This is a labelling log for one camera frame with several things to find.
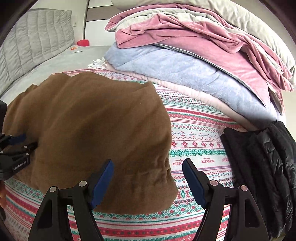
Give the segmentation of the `brown fleece-collared coat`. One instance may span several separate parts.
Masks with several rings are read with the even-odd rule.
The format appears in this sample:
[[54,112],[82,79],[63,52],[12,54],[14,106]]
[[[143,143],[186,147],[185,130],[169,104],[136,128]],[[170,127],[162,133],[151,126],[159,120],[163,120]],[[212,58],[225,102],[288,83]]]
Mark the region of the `brown fleece-collared coat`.
[[150,82],[92,72],[52,75],[9,104],[3,132],[38,142],[31,164],[16,177],[43,193],[73,187],[110,159],[114,175],[97,211],[149,214],[177,197],[171,122]]

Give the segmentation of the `black puffer jacket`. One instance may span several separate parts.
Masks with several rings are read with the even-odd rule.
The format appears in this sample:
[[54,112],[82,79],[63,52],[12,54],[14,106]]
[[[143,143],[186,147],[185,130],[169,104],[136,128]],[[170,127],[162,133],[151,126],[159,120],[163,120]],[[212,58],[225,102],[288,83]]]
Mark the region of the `black puffer jacket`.
[[295,240],[295,140],[283,122],[249,132],[225,128],[221,141],[233,185],[248,187],[268,236]]

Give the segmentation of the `pale pink blanket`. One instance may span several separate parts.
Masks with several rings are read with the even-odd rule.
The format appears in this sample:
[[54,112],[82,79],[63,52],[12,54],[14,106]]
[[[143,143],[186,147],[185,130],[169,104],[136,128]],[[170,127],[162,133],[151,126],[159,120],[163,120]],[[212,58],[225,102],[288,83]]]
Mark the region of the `pale pink blanket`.
[[210,94],[207,94],[203,91],[194,90],[192,88],[186,87],[184,85],[179,85],[175,83],[171,83],[168,81],[159,80],[156,78],[148,77],[142,74],[137,74],[133,72],[126,72],[126,71],[119,71],[116,70],[111,64],[109,64],[107,61],[105,61],[104,66],[108,71],[120,73],[123,75],[127,75],[130,77],[137,78],[139,80],[149,81],[155,84],[158,84],[162,87],[169,88],[171,90],[175,90],[181,94],[187,95],[191,98],[194,98],[196,100],[200,100],[201,102],[214,107],[215,109],[221,111],[234,121],[236,121],[238,124],[243,126],[247,131],[257,131],[258,128],[255,127],[250,121],[248,121],[245,117],[243,117],[241,114],[235,112],[233,109],[231,109],[227,104],[222,102],[217,97],[214,97]]

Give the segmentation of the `patterned red green blanket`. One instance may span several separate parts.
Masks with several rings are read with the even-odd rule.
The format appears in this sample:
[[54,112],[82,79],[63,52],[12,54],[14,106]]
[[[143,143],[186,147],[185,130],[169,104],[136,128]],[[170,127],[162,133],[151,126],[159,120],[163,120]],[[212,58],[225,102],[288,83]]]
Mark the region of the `patterned red green blanket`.
[[[81,69],[55,74],[75,76],[85,72],[99,74],[111,80],[147,83],[108,70]],[[106,240],[193,239],[204,210],[196,204],[182,173],[182,162],[186,158],[190,158],[209,178],[214,178],[225,186],[232,186],[232,171],[220,136],[225,128],[241,130],[241,126],[199,100],[157,84],[153,85],[171,122],[169,164],[178,194],[168,209],[149,214],[115,214],[96,210],[94,217]],[[44,193],[29,187],[16,176],[6,181],[6,190],[5,225],[16,240],[27,240]]]

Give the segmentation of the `grey quilted headboard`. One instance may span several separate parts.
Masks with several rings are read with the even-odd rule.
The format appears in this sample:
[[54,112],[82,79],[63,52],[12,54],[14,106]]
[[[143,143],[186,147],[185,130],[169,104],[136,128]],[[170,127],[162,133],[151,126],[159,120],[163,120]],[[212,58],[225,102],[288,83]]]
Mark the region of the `grey quilted headboard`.
[[74,44],[71,16],[71,10],[32,9],[16,22],[1,45],[1,93]]

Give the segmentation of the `small red box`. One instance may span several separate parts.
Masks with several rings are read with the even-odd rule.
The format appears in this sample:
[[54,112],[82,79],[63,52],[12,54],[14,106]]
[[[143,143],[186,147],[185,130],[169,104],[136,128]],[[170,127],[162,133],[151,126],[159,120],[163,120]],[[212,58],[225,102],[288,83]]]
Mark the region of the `small red box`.
[[79,40],[77,42],[77,45],[78,46],[81,46],[81,47],[88,47],[90,44],[89,44],[89,40],[88,39],[83,39],[83,40]]

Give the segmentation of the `white grey wardrobe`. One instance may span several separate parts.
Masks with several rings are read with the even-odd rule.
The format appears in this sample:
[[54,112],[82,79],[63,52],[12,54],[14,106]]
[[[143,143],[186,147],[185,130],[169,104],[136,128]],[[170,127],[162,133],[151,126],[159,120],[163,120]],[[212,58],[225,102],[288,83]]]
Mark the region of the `white grey wardrobe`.
[[88,1],[84,38],[90,46],[111,46],[115,42],[114,33],[105,31],[105,27],[109,19],[118,13],[111,1]]

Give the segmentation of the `light blue fleece blanket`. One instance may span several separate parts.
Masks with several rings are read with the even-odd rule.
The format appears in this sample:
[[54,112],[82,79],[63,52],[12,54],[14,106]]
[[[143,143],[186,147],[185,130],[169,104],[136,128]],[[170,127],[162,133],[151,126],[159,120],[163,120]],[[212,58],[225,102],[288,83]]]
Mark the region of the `light blue fleece blanket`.
[[257,127],[263,128],[272,121],[286,121],[286,117],[276,110],[270,100],[263,104],[235,78],[193,56],[155,45],[120,49],[113,44],[104,57],[115,70],[210,94]]

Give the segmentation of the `beige duvet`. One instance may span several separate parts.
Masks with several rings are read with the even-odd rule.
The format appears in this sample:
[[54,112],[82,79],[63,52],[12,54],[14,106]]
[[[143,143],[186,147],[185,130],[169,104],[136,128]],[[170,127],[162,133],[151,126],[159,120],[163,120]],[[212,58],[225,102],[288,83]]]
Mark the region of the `beige duvet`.
[[295,84],[295,59],[288,46],[262,19],[233,1],[112,1],[112,4],[121,11],[153,4],[186,4],[211,10],[222,17],[227,23],[253,35],[269,46],[292,73],[292,78],[289,82],[293,85]]

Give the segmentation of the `pink velvet quilt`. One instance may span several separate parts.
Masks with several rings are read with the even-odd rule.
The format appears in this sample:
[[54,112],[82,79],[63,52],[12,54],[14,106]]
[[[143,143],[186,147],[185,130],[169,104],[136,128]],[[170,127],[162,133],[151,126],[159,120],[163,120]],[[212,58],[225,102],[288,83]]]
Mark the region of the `pink velvet quilt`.
[[253,35],[211,10],[186,4],[139,6],[111,17],[105,27],[121,49],[150,44],[192,55],[248,87],[263,104],[284,111],[283,91],[293,91],[292,73],[281,58]]

